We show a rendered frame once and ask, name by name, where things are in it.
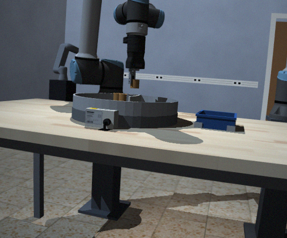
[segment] black box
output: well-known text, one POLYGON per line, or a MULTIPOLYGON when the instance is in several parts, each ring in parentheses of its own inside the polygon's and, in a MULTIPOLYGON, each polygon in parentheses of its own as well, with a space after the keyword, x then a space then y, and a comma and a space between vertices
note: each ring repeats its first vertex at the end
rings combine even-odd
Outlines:
POLYGON ((72 81, 50 79, 49 99, 72 102, 74 93, 76 84, 72 81))

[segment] blue plastic bin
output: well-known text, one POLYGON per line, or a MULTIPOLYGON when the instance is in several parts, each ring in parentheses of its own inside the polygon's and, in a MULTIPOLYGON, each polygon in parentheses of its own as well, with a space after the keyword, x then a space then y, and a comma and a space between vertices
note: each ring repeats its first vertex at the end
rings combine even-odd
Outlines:
POLYGON ((202 110, 196 113, 197 122, 203 123, 202 128, 227 130, 227 126, 235 126, 237 113, 225 113, 202 110))

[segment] gray wall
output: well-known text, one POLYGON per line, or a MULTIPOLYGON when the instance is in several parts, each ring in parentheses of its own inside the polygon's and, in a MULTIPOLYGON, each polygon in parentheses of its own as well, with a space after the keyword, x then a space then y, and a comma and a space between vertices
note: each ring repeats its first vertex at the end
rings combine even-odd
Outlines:
MULTIPOLYGON (((127 58, 125 26, 113 18, 124 0, 103 0, 97 55, 127 58)), ((258 81, 258 88, 141 80, 140 93, 179 100, 179 111, 213 110, 260 119, 272 13, 287 13, 287 0, 151 0, 164 10, 160 29, 148 30, 145 69, 139 73, 258 81)), ((65 42, 78 46, 82 0, 67 1, 65 42)), ((99 86, 77 85, 78 92, 98 92, 99 86)))
POLYGON ((66 0, 0 0, 0 101, 49 98, 66 0))

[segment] blue tray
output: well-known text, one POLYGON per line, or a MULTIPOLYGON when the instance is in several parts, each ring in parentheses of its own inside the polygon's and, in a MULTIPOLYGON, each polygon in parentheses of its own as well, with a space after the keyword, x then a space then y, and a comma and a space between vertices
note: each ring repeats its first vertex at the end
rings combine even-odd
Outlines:
POLYGON ((237 113, 202 110, 196 113, 197 121, 194 127, 235 131, 236 115, 237 113))

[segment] gray handle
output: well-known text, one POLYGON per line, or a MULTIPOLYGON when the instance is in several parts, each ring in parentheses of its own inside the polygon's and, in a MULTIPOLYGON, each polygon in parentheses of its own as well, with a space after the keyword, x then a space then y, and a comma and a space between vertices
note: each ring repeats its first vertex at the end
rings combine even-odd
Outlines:
POLYGON ((59 73, 59 80, 68 79, 68 68, 64 67, 69 52, 78 53, 78 47, 71 44, 61 44, 53 67, 54 73, 59 73))

